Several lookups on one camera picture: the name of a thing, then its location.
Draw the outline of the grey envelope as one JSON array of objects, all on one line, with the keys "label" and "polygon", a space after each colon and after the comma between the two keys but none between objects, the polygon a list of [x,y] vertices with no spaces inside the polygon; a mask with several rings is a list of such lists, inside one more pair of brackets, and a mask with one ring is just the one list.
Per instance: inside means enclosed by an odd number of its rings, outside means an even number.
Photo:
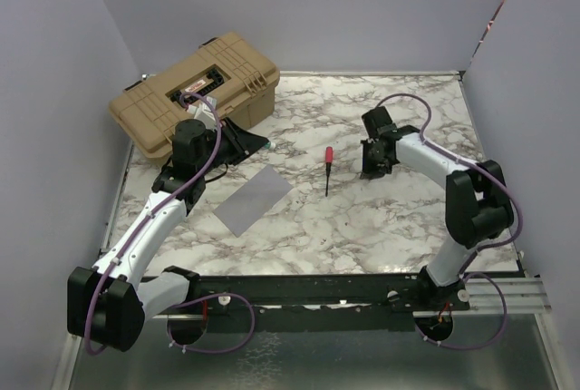
[{"label": "grey envelope", "polygon": [[214,214],[236,237],[260,220],[293,186],[267,165],[229,196]]}]

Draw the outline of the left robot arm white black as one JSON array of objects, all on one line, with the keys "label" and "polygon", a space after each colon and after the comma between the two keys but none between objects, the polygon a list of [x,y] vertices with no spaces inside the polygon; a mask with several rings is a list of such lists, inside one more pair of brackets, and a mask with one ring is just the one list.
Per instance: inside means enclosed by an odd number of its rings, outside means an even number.
[{"label": "left robot arm white black", "polygon": [[229,119],[213,129],[197,119],[177,125],[171,156],[138,217],[105,255],[90,268],[75,268],[67,280],[67,330],[83,337],[88,354],[96,356],[108,347],[125,352],[146,321],[170,308],[187,313],[198,306],[198,275],[168,268],[146,281],[145,271],[199,201],[206,174],[238,165],[268,143]]}]

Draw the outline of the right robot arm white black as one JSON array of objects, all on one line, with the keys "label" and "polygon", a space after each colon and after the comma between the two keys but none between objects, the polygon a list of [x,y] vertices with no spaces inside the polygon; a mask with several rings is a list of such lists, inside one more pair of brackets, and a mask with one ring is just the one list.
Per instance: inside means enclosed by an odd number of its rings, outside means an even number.
[{"label": "right robot arm white black", "polygon": [[514,223],[503,171],[495,161],[475,162],[442,148],[412,125],[397,126],[383,106],[365,113],[362,122],[367,131],[363,179],[379,179],[404,164],[445,190],[447,236],[436,257],[420,270],[416,287],[418,302],[436,309],[459,288],[459,275],[477,246]]}]

